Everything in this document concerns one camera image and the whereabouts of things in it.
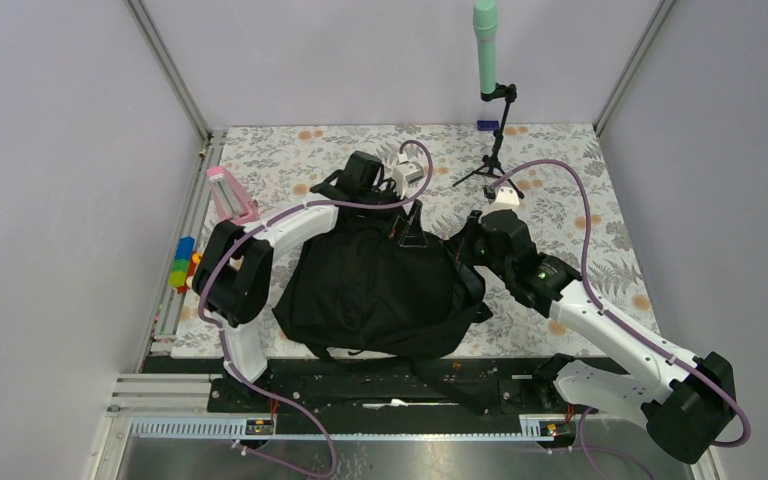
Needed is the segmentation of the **black student backpack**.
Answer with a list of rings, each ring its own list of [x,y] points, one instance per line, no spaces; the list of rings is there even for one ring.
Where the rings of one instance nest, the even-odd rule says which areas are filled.
[[[406,363],[436,392],[470,412],[476,396],[430,376],[429,363],[452,353],[473,324],[491,317],[483,278],[455,259],[409,211],[352,211],[306,241],[273,314],[285,336],[330,362],[332,348],[378,352]]]

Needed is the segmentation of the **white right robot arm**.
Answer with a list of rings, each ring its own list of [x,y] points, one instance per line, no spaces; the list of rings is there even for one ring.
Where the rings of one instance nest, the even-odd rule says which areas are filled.
[[[727,359],[716,352],[700,357],[614,311],[575,267],[539,252],[513,211],[474,211],[446,244],[458,263],[487,268],[520,305],[577,332],[623,368],[617,374],[553,356],[533,386],[543,410],[593,407],[644,429],[685,464],[698,462],[734,419]]]

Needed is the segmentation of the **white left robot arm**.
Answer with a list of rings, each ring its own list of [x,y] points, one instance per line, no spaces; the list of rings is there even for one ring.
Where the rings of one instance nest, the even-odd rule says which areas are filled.
[[[199,297],[200,319],[219,332],[225,370],[235,378],[232,398],[248,411],[269,401],[270,385],[260,377],[268,365],[256,319],[266,305],[273,263],[313,237],[332,230],[349,206],[390,205],[407,196],[412,181],[398,169],[388,178],[384,166],[364,152],[352,153],[295,206],[260,220],[225,220],[212,232],[190,288]]]

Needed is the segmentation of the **colourful toy blocks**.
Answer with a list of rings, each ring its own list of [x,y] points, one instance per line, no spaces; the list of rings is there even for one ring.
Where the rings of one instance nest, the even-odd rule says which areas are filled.
[[[169,268],[167,285],[178,294],[186,293],[189,289],[187,279],[194,275],[201,257],[202,254],[196,249],[196,239],[192,236],[181,237]]]

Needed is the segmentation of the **green microphone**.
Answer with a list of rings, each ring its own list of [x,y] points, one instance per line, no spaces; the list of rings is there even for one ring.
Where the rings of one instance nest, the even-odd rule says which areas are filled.
[[[499,12],[496,0],[478,0],[473,7],[472,26],[477,41],[480,97],[490,101],[496,91],[496,33]]]

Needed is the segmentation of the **blue block at wall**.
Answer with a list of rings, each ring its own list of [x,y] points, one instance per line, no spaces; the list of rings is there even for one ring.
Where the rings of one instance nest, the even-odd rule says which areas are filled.
[[[476,122],[476,128],[478,131],[494,131],[500,126],[496,120],[478,120]]]

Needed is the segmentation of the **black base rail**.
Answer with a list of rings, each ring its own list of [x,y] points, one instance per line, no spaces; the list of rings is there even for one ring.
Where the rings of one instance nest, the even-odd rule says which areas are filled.
[[[210,413],[263,414],[283,434],[315,434],[293,408],[309,410],[332,435],[507,434],[518,416],[570,423],[581,405],[541,377],[547,358],[408,361],[277,359],[249,389],[223,374],[212,381]]]

